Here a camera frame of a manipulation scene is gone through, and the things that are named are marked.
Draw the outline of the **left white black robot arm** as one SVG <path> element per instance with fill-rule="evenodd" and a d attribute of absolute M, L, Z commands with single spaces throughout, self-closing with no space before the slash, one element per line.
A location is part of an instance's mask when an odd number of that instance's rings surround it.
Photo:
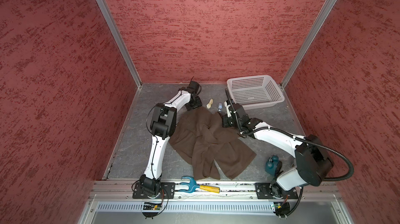
<path fill-rule="evenodd" d="M 149 198 L 162 195 L 162 163 L 169 139 L 177 126 L 177 113 L 185 107 L 188 111 L 202 106 L 199 97 L 201 87 L 182 87 L 178 93 L 165 103 L 156 104 L 147 130 L 152 136 L 152 147 L 143 175 L 139 179 L 140 189 Z"/>

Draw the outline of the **brown trousers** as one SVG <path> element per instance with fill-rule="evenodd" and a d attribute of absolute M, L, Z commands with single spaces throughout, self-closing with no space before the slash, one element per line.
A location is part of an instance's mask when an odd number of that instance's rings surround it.
<path fill-rule="evenodd" d="M 235 129 L 224 128 L 222 117 L 204 107 L 180 117 L 169 144 L 192 166 L 195 180 L 219 180 L 219 169 L 233 180 L 256 157 L 256 153 L 239 139 Z"/>

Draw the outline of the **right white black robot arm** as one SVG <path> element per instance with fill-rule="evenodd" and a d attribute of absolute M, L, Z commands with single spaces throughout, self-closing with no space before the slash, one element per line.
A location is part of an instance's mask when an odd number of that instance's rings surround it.
<path fill-rule="evenodd" d="M 283 198 L 295 187 L 319 186 L 332 170 L 334 163 L 328 151 L 321 147 L 319 138 L 297 136 L 274 128 L 258 118 L 250 118 L 244 108 L 237 103 L 224 103 L 226 115 L 222 117 L 222 126 L 234 127 L 241 136 L 251 137 L 269 143 L 290 154 L 294 166 L 285 172 L 277 168 L 272 172 L 274 178 L 268 193 L 276 199 Z"/>

